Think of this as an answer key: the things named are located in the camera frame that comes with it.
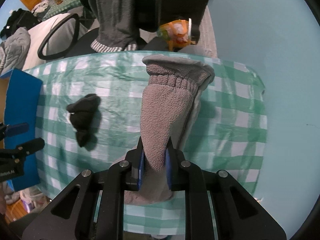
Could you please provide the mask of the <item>black sock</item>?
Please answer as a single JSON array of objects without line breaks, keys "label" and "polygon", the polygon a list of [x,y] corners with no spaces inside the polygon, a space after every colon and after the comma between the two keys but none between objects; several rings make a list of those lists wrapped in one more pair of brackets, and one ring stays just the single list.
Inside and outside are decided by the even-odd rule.
[{"label": "black sock", "polygon": [[87,94],[66,107],[80,147],[84,147],[91,139],[91,126],[100,102],[101,98],[97,94]]}]

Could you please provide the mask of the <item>grey fleece mitten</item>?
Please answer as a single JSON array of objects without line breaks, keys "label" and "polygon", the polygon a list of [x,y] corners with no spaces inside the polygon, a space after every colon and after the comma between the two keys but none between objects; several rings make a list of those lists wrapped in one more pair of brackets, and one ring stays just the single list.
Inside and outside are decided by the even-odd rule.
[{"label": "grey fleece mitten", "polygon": [[146,163],[139,191],[125,192],[125,204],[149,205],[172,197],[165,168],[168,141],[182,150],[200,111],[200,97],[215,77],[213,67],[182,57],[143,59],[149,83],[143,90],[140,135]]}]

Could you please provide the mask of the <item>blue cardboard box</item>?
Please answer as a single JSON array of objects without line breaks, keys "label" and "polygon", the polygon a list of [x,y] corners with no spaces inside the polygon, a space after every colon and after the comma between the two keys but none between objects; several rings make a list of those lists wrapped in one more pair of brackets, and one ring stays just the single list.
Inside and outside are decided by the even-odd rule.
[{"label": "blue cardboard box", "polygon": [[14,191],[40,183],[35,152],[44,141],[35,137],[42,81],[12,69],[1,75],[1,181]]}]

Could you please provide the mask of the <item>green checkered tablecloth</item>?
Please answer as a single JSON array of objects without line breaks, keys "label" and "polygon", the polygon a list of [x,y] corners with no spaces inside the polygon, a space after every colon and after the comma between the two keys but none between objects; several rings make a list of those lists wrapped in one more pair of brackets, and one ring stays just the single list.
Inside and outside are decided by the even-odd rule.
[{"label": "green checkered tablecloth", "polygon": [[[91,54],[30,68],[43,82],[35,134],[45,140],[36,154],[39,189],[56,197],[82,170],[107,169],[133,148],[140,134],[142,93],[148,74],[145,52]],[[255,191],[267,138],[264,85],[242,63],[202,57],[215,79],[202,93],[201,109],[184,148],[207,171],[228,171],[248,192]],[[95,93],[101,98],[93,142],[79,147],[68,104]]]}]

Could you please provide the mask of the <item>grey quilted blanket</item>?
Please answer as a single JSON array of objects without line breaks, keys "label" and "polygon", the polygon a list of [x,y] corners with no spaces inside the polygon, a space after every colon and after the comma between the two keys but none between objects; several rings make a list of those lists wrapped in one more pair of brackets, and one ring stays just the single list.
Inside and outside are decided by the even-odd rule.
[{"label": "grey quilted blanket", "polygon": [[14,68],[23,68],[30,44],[30,34],[25,27],[18,28],[1,43],[1,75]]}]

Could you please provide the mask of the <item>bed with white sheet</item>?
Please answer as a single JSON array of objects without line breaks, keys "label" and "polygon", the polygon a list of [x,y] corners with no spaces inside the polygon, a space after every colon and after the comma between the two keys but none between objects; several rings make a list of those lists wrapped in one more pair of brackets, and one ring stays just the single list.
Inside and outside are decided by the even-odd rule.
[{"label": "bed with white sheet", "polygon": [[65,21],[68,16],[71,16],[71,13],[57,14],[28,30],[31,42],[23,70],[48,62],[48,60],[41,59],[38,56],[38,50],[43,41],[47,42],[42,51],[44,56],[62,52],[71,45],[76,28],[76,19],[71,18]]}]

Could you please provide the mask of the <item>black office chair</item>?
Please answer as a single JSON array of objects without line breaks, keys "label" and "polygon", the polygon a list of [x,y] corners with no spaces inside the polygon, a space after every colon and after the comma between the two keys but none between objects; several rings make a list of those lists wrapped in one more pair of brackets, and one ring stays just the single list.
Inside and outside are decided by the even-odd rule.
[{"label": "black office chair", "polygon": [[[82,5],[91,11],[90,6],[88,4],[88,0],[80,0]],[[91,31],[82,31],[80,29],[80,18],[77,14],[71,14],[65,18],[65,21],[74,18],[76,19],[76,28],[73,39],[71,41],[71,45],[64,51],[59,52],[54,55],[44,56],[42,51],[44,45],[47,43],[43,41],[38,50],[38,56],[41,59],[46,59],[48,61],[52,61],[55,59],[73,57],[78,55],[87,55],[92,53],[98,53],[91,48],[91,43],[95,40],[98,35],[99,27],[91,30]],[[167,43],[160,37],[157,36],[157,31],[154,33],[150,33],[148,31],[140,30],[140,38],[138,40],[138,49],[137,50],[164,50],[169,51]]]}]

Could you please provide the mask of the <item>black clothes pile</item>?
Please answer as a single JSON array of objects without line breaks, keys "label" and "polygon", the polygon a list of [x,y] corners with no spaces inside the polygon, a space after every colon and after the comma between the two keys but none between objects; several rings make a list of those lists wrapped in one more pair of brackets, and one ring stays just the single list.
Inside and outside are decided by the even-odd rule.
[{"label": "black clothes pile", "polygon": [[8,18],[6,25],[1,30],[1,39],[6,39],[13,35],[15,31],[21,27],[25,27],[27,30],[41,23],[36,16],[30,11],[18,9],[13,11]]}]

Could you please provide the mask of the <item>orange toy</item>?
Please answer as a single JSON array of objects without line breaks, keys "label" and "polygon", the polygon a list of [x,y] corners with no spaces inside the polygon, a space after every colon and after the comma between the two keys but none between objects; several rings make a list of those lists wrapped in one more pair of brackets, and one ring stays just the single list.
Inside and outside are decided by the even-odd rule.
[{"label": "orange toy", "polygon": [[192,20],[175,20],[159,26],[157,36],[168,45],[169,51],[182,49],[196,42],[191,36]]}]

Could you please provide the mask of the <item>far green checkered table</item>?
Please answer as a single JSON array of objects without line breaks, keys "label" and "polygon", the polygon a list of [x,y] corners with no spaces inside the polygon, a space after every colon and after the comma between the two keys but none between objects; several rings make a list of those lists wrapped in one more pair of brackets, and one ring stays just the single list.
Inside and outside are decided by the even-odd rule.
[{"label": "far green checkered table", "polygon": [[56,4],[52,2],[49,4],[48,10],[46,13],[41,17],[43,21],[57,15],[63,14],[73,8],[77,8],[82,6],[80,0],[62,0],[62,3]]}]

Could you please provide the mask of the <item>black jacket on chair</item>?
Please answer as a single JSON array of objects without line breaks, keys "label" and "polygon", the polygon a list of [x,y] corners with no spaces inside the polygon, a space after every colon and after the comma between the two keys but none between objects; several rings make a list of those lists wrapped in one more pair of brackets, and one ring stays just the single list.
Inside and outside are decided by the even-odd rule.
[{"label": "black jacket on chair", "polygon": [[200,39],[200,23],[209,0],[135,0],[139,29],[154,33],[174,20],[191,19],[191,36]]}]

